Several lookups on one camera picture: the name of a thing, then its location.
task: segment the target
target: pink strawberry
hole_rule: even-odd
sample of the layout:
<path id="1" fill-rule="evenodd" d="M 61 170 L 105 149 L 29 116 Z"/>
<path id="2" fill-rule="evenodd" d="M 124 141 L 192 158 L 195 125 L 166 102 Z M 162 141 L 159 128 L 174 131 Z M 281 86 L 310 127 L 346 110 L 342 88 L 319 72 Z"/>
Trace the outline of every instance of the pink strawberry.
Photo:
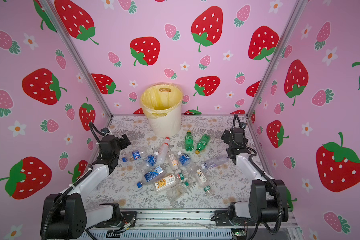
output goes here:
<path id="1" fill-rule="evenodd" d="M 235 104 L 235 108 L 241 107 L 241 105 L 243 105 L 244 102 L 245 102 L 245 99 L 240 99 L 240 100 L 238 100 L 238 101 L 236 102 L 236 104 Z"/>
<path id="2" fill-rule="evenodd" d="M 202 57 L 200 59 L 200 64 L 199 64 L 199 68 L 201 70 L 206 69 L 206 67 L 211 63 L 211 56 L 210 55 L 205 55 L 204 57 Z"/>
<path id="3" fill-rule="evenodd" d="M 331 22 L 328 21 L 324 23 L 320 31 L 317 33 L 316 42 L 315 42 L 316 51 L 319 51 L 325 45 L 325 40 L 329 38 L 330 34 L 331 34 Z"/>
<path id="4" fill-rule="evenodd" d="M 58 65 L 61 67 L 61 69 L 65 69 L 65 66 L 67 65 L 67 61 L 64 58 L 64 54 L 62 54 L 62 51 L 60 49 L 56 50 L 56 61 L 58 62 Z"/>
<path id="5" fill-rule="evenodd" d="M 350 233 L 350 225 L 347 223 L 347 220 L 342 218 L 342 216 L 337 216 L 333 212 L 326 212 L 323 214 L 323 218 L 326 223 L 333 228 L 336 232 L 341 232 L 348 234 Z"/>
<path id="6" fill-rule="evenodd" d="M 167 76 L 167 78 L 170 78 L 170 79 L 177 78 L 176 73 L 172 69 L 169 69 L 169 68 L 164 69 L 164 74 Z"/>
<path id="7" fill-rule="evenodd" d="M 236 74 L 236 80 L 235 81 L 237 82 L 237 84 L 243 84 L 244 80 L 245 80 L 244 73 Z"/>
<path id="8" fill-rule="evenodd" d="M 0 89 L 0 118 L 6 117 L 12 113 L 10 108 L 13 108 L 13 100 L 10 94 Z"/>
<path id="9" fill-rule="evenodd" d="M 277 84 L 277 81 L 276 81 L 276 79 L 275 79 L 275 80 L 273 80 L 273 82 L 272 82 L 272 87 L 271 87 L 271 95 L 272 95 L 272 96 L 276 93 L 276 89 L 277 89 L 276 84 Z"/>
<path id="10" fill-rule="evenodd" d="M 175 25 L 167 23 L 164 26 L 164 30 L 167 37 L 172 38 L 173 41 L 177 41 L 180 39 L 180 32 L 177 31 Z"/>
<path id="11" fill-rule="evenodd" d="M 4 31 L 0 31 L 0 48 L 16 55 L 20 53 L 20 47 L 17 42 L 12 41 L 11 36 Z"/>
<path id="12" fill-rule="evenodd" d="M 66 152 L 63 152 L 59 159 L 60 170 L 64 170 L 67 165 L 68 165 L 68 154 Z"/>
<path id="13" fill-rule="evenodd" d="M 53 119 L 49 119 L 48 121 L 47 120 L 42 121 L 40 127 L 41 130 L 43 130 L 44 132 L 46 131 L 54 132 L 59 129 L 59 124 Z"/>
<path id="14" fill-rule="evenodd" d="M 323 89 L 319 90 L 312 98 L 312 104 L 316 106 L 323 106 L 325 103 L 329 103 L 333 99 L 333 95 L 335 95 L 331 89 Z"/>

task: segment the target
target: red strawberry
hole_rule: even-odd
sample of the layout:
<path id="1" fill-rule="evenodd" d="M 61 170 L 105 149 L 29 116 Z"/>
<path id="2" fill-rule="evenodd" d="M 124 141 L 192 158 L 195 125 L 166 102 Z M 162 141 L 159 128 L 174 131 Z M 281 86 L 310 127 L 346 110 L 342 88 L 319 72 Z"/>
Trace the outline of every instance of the red strawberry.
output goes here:
<path id="1" fill-rule="evenodd" d="M 69 35 L 83 41 L 95 36 L 95 23 L 84 9 L 70 0 L 55 0 L 55 8 Z"/>
<path id="2" fill-rule="evenodd" d="M 316 164 L 321 183 L 332 192 L 341 192 L 360 182 L 360 159 L 357 154 L 341 145 L 328 142 L 316 152 Z"/>
<path id="3" fill-rule="evenodd" d="M 315 49 L 316 51 L 320 50 L 325 45 L 325 40 L 329 38 L 331 34 L 331 22 L 326 22 L 321 27 L 320 31 L 317 33 Z"/>
<path id="4" fill-rule="evenodd" d="M 289 66 L 284 82 L 284 92 L 289 98 L 294 98 L 292 106 L 295 105 L 296 96 L 302 94 L 308 83 L 308 71 L 300 60 L 294 60 Z"/>
<path id="5" fill-rule="evenodd" d="M 24 92 L 33 99 L 47 105 L 56 104 L 61 97 L 59 80 L 50 70 L 40 68 L 23 79 Z"/>
<path id="6" fill-rule="evenodd" d="M 279 120 L 268 124 L 266 132 L 272 145 L 276 148 L 283 144 L 283 138 L 289 138 L 289 136 L 284 137 L 284 128 Z"/>
<path id="7" fill-rule="evenodd" d="M 146 36 L 143 38 L 135 38 L 130 43 L 130 49 L 132 56 L 136 59 L 133 65 L 136 65 L 136 61 L 139 61 L 142 65 L 153 65 L 158 59 L 160 53 L 160 43 L 153 36 Z"/>
<path id="8" fill-rule="evenodd" d="M 59 159 L 60 170 L 64 170 L 67 165 L 68 165 L 68 154 L 66 152 L 63 152 Z"/>
<path id="9" fill-rule="evenodd" d="M 12 111 L 10 108 L 13 108 L 13 100 L 10 94 L 5 90 L 0 89 L 0 118 L 11 114 Z"/>
<path id="10" fill-rule="evenodd" d="M 88 98 L 86 97 L 87 102 L 83 103 L 79 109 L 79 117 L 81 124 L 85 131 L 89 131 L 89 122 L 94 122 L 96 117 L 95 109 L 89 104 Z"/>
<path id="11" fill-rule="evenodd" d="M 223 11 L 221 8 L 212 6 L 205 10 L 192 23 L 191 32 L 193 40 L 200 46 L 210 46 L 216 43 L 223 31 Z"/>
<path id="12" fill-rule="evenodd" d="M 102 94 L 112 94 L 114 91 L 121 92 L 121 90 L 116 90 L 115 82 L 107 75 L 95 73 L 91 73 L 91 75 Z"/>
<path id="13" fill-rule="evenodd" d="M 337 216 L 333 212 L 326 212 L 323 214 L 325 222 L 333 228 L 336 232 L 341 232 L 348 234 L 350 233 L 350 225 L 347 223 L 347 220 L 342 218 L 342 216 Z"/>
<path id="14" fill-rule="evenodd" d="M 254 95 L 256 94 L 257 92 L 257 89 L 259 88 L 259 85 L 260 85 L 260 81 L 250 85 L 248 88 L 247 88 L 247 95 L 251 96 L 251 97 L 254 97 Z"/>
<path id="15" fill-rule="evenodd" d="M 252 35 L 248 56 L 250 59 L 261 60 L 271 55 L 279 42 L 279 35 L 267 26 L 256 29 Z"/>
<path id="16" fill-rule="evenodd" d="M 5 191 L 14 199 L 24 199 L 45 187 L 52 177 L 51 169 L 35 157 L 26 157 L 10 170 Z"/>
<path id="17" fill-rule="evenodd" d="M 201 96 L 209 96 L 216 91 L 219 84 L 220 78 L 216 76 L 199 78 L 195 82 L 196 93 L 193 96 L 195 96 L 197 93 Z"/>
<path id="18" fill-rule="evenodd" d="M 12 41 L 11 36 L 4 31 L 0 31 L 0 48 L 16 55 L 20 53 L 20 47 L 17 42 Z"/>

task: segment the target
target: bottle label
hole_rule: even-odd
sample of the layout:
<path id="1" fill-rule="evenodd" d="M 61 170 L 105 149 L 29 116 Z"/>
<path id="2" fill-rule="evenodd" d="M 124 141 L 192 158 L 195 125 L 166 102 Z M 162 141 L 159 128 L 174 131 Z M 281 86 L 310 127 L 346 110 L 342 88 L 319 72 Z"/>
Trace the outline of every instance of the bottle label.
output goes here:
<path id="1" fill-rule="evenodd" d="M 155 188 L 161 189 L 166 185 L 172 184 L 173 182 L 175 182 L 175 176 L 169 175 L 168 177 L 164 177 L 162 180 L 155 182 Z"/>
<path id="2" fill-rule="evenodd" d="M 184 165 L 184 163 L 188 160 L 191 160 L 188 154 L 183 154 L 182 156 L 179 157 L 179 161 L 182 165 Z"/>
<path id="3" fill-rule="evenodd" d="M 156 176 L 158 176 L 162 172 L 164 172 L 164 170 L 161 168 L 161 166 L 157 166 L 144 175 L 145 180 L 147 182 L 149 182 L 150 180 L 154 179 Z"/>
<path id="4" fill-rule="evenodd" d="M 196 170 L 196 173 L 197 173 L 197 176 L 199 177 L 200 181 L 202 183 L 205 183 L 206 177 L 204 176 L 203 172 L 200 169 L 198 169 L 198 170 Z"/>

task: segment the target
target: plastic bottle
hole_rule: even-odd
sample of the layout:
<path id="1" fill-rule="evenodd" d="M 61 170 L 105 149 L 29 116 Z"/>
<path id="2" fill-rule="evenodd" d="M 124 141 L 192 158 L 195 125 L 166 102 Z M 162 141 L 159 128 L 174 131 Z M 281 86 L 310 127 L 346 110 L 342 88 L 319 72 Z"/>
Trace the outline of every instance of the plastic bottle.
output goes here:
<path id="1" fill-rule="evenodd" d="M 188 178 L 185 182 L 182 182 L 174 186 L 173 188 L 169 189 L 167 191 L 167 197 L 170 200 L 170 202 L 173 202 L 176 199 L 178 199 L 181 195 L 183 195 L 187 191 L 187 188 L 189 188 L 192 185 L 193 185 L 192 179 Z"/>
<path id="2" fill-rule="evenodd" d="M 211 140 L 211 136 L 204 134 L 200 139 L 200 141 L 197 143 L 195 153 L 199 154 L 200 151 L 204 150 L 210 140 Z"/>
<path id="3" fill-rule="evenodd" d="M 145 147 L 142 147 L 140 149 L 133 150 L 131 152 L 128 152 L 125 157 L 122 158 L 123 162 L 126 162 L 128 160 L 138 160 L 138 159 L 145 159 L 148 156 L 147 149 Z"/>
<path id="4" fill-rule="evenodd" d="M 185 136 L 185 150 L 192 151 L 193 150 L 193 136 L 191 131 L 187 131 L 187 135 Z"/>
<path id="5" fill-rule="evenodd" d="M 168 152 L 168 147 L 169 147 L 169 137 L 166 137 L 158 151 L 157 164 L 164 163 L 165 156 L 167 155 L 167 152 Z"/>
<path id="6" fill-rule="evenodd" d="M 229 161 L 227 155 L 220 155 L 201 163 L 202 169 L 211 169 Z"/>
<path id="7" fill-rule="evenodd" d="M 142 174 L 148 172 L 148 170 L 152 169 L 157 161 L 158 152 L 154 152 L 153 154 L 149 154 L 144 161 L 139 165 L 138 169 Z"/>
<path id="8" fill-rule="evenodd" d="M 164 170 L 160 165 L 151 169 L 149 172 L 144 174 L 141 181 L 136 185 L 138 188 L 141 188 L 143 185 L 149 185 L 155 183 L 157 180 L 162 179 L 166 175 L 167 171 Z"/>

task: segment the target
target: white flower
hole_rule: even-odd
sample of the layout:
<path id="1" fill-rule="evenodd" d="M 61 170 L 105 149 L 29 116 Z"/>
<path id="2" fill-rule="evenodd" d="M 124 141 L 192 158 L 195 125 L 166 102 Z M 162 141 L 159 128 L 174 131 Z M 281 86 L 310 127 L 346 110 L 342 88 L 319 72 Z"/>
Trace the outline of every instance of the white flower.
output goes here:
<path id="1" fill-rule="evenodd" d="M 72 139 L 73 139 L 73 136 L 69 135 L 69 133 L 67 133 L 67 136 L 64 138 L 67 145 L 72 143 Z"/>
<path id="2" fill-rule="evenodd" d="M 309 184 L 309 179 L 304 180 L 303 178 L 302 180 L 302 188 L 305 188 L 307 190 L 307 192 L 309 192 L 310 189 L 313 189 L 312 185 Z"/>
<path id="3" fill-rule="evenodd" d="M 231 56 L 233 56 L 233 53 L 231 53 L 231 50 L 228 50 L 228 52 L 226 52 L 226 53 L 223 53 L 223 56 L 224 56 L 224 58 L 223 58 L 223 60 L 231 60 Z"/>
<path id="4" fill-rule="evenodd" d="M 308 24 L 305 26 L 305 28 L 301 31 L 301 39 L 308 37 L 308 32 L 311 30 L 312 26 L 309 26 Z"/>
<path id="5" fill-rule="evenodd" d="M 336 50 L 337 47 L 335 47 L 334 49 L 330 50 L 327 49 L 327 51 L 325 52 L 326 56 L 323 58 L 322 62 L 327 62 L 327 66 L 329 66 L 331 64 L 332 60 L 337 59 L 337 54 L 336 54 Z"/>
<path id="6" fill-rule="evenodd" d="M 11 227 L 11 232 L 8 233 L 7 235 L 4 236 L 4 239 L 9 239 L 9 240 L 14 240 L 15 237 L 20 237 L 21 236 L 21 228 L 23 227 L 23 225 L 19 225 L 18 227 L 16 227 L 15 225 L 12 225 Z"/>
<path id="7" fill-rule="evenodd" d="M 232 93 L 232 91 L 230 91 L 229 93 L 227 93 L 227 98 L 232 98 L 233 95 L 234 95 L 234 93 Z"/>
<path id="8" fill-rule="evenodd" d="M 24 131 L 24 129 L 25 129 L 25 127 L 26 127 L 27 125 L 25 125 L 25 124 L 20 124 L 19 123 L 19 121 L 15 121 L 14 122 L 14 126 L 9 126 L 8 127 L 8 129 L 9 130 L 11 130 L 11 131 L 13 131 L 13 136 L 14 137 L 16 137 L 17 135 L 25 135 L 25 131 Z"/>
<path id="9" fill-rule="evenodd" d="M 277 13 L 279 7 L 281 7 L 283 5 L 282 2 L 280 2 L 280 0 L 276 0 L 276 1 L 272 1 L 269 3 L 271 5 L 271 8 L 269 9 L 269 13 L 274 12 Z"/>
<path id="10" fill-rule="evenodd" d="M 24 33 L 24 43 L 28 44 L 29 47 L 34 50 L 35 47 L 38 47 L 39 45 L 37 45 L 37 43 L 35 42 L 35 37 L 34 36 L 28 36 L 28 34 Z"/>
<path id="11" fill-rule="evenodd" d="M 302 127 L 302 131 L 301 131 L 301 134 L 304 134 L 307 135 L 307 137 L 309 136 L 309 132 L 311 132 L 313 129 L 312 127 L 309 127 L 309 122 L 307 122 L 307 124 L 302 124 L 301 125 Z"/>
<path id="12" fill-rule="evenodd" d="M 189 64 L 187 64 L 186 62 L 183 62 L 183 64 L 180 64 L 180 67 L 181 67 L 181 70 L 188 71 Z"/>
<path id="13" fill-rule="evenodd" d="M 107 8 L 110 8 L 113 10 L 113 5 L 112 3 L 115 1 L 115 0 L 101 0 L 103 3 L 104 3 L 104 8 L 107 9 Z"/>

